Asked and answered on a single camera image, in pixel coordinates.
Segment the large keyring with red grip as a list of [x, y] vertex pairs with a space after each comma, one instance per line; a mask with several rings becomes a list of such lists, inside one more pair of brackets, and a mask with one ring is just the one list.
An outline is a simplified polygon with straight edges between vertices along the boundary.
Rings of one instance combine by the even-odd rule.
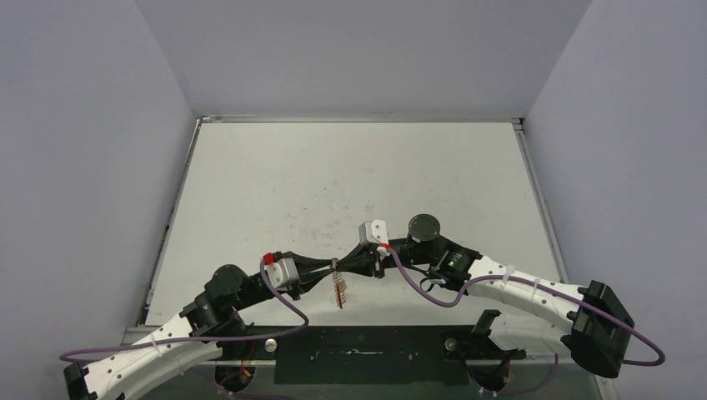
[[347, 285], [343, 278], [343, 274], [338, 270], [338, 262], [339, 260], [337, 258], [331, 259], [331, 268], [333, 270], [332, 279], [337, 307], [339, 309], [343, 309], [343, 306], [346, 303]]

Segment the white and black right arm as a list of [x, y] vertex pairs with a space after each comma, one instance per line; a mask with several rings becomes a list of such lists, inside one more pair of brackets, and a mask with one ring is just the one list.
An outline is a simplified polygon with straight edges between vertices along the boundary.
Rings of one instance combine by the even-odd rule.
[[338, 272], [382, 278], [388, 268], [427, 266], [425, 276], [463, 296], [487, 298], [545, 322], [513, 328], [508, 318], [473, 331], [471, 345], [481, 357], [501, 349], [536, 348], [567, 351], [572, 360], [594, 375], [616, 378], [634, 327], [633, 318], [613, 289], [593, 281], [583, 287], [520, 272], [444, 237], [439, 220], [429, 214], [413, 217], [404, 238], [390, 239], [386, 223], [373, 220], [359, 228], [359, 245], [334, 264]]

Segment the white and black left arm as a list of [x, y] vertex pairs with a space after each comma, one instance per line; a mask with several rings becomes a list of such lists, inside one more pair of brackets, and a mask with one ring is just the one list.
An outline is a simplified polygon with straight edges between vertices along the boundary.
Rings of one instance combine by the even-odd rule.
[[[303, 331], [308, 317], [293, 301], [335, 272], [338, 259], [315, 259], [294, 253], [267, 253], [253, 275], [233, 264], [219, 267], [204, 290], [178, 314], [130, 346], [96, 349], [97, 361], [79, 361], [87, 350], [71, 351], [64, 379], [71, 399], [139, 399], [167, 380], [198, 364], [242, 357], [248, 345], [263, 343], [272, 352], [276, 339]], [[241, 311], [278, 299], [303, 320], [277, 332], [257, 334]]]

